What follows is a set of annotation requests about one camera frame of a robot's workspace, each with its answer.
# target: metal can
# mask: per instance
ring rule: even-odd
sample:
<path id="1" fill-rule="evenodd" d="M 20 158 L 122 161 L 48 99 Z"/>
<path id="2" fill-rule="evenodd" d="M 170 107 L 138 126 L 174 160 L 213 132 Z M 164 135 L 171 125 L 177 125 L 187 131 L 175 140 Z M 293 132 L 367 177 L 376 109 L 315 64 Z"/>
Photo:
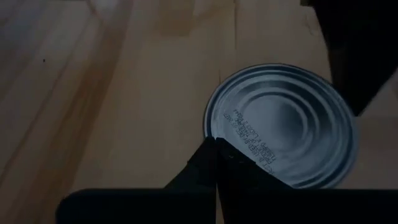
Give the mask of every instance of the metal can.
<path id="1" fill-rule="evenodd" d="M 338 92 L 284 64 L 256 65 L 226 79 L 208 102 L 204 130 L 298 189 L 335 186 L 358 148 L 353 114 Z"/>

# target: can top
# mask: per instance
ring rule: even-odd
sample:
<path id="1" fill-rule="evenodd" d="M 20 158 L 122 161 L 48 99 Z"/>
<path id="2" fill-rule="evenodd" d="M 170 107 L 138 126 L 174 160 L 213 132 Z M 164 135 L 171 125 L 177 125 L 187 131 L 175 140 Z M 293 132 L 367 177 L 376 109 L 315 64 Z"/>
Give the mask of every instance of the can top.
<path id="1" fill-rule="evenodd" d="M 230 76 L 207 105 L 204 129 L 300 189 L 333 187 L 357 151 L 353 114 L 342 97 L 291 65 L 256 65 Z"/>

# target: metal lid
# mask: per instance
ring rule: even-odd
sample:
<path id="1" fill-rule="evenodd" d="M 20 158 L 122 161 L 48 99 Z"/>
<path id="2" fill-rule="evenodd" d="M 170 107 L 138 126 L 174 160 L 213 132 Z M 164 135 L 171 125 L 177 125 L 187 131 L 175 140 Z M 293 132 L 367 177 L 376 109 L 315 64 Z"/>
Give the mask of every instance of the metal lid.
<path id="1" fill-rule="evenodd" d="M 336 185 L 356 157 L 344 100 L 324 79 L 290 65 L 257 65 L 230 76 L 207 105 L 204 129 L 295 188 Z"/>

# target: wooden surface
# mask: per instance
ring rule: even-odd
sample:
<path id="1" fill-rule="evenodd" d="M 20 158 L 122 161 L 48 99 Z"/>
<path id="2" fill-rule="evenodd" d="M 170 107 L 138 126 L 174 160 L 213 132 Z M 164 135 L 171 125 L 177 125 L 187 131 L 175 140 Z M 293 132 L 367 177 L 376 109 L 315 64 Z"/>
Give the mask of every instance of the wooden surface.
<path id="1" fill-rule="evenodd" d="M 52 223 L 79 189 L 163 187 L 239 69 L 289 63 L 331 80 L 315 12 L 299 0 L 180 2 L 0 2 L 1 223 Z M 396 80 L 357 119 L 358 159 L 339 187 L 398 188 Z"/>

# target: concentric rings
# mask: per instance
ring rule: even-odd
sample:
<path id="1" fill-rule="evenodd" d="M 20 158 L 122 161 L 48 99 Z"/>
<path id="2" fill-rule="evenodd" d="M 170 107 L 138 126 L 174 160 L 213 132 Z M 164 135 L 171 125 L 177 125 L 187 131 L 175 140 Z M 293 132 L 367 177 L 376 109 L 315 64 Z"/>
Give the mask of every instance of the concentric rings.
<path id="1" fill-rule="evenodd" d="M 291 65 L 257 65 L 229 77 L 208 103 L 204 129 L 300 189 L 336 185 L 356 157 L 344 100 L 327 81 Z"/>

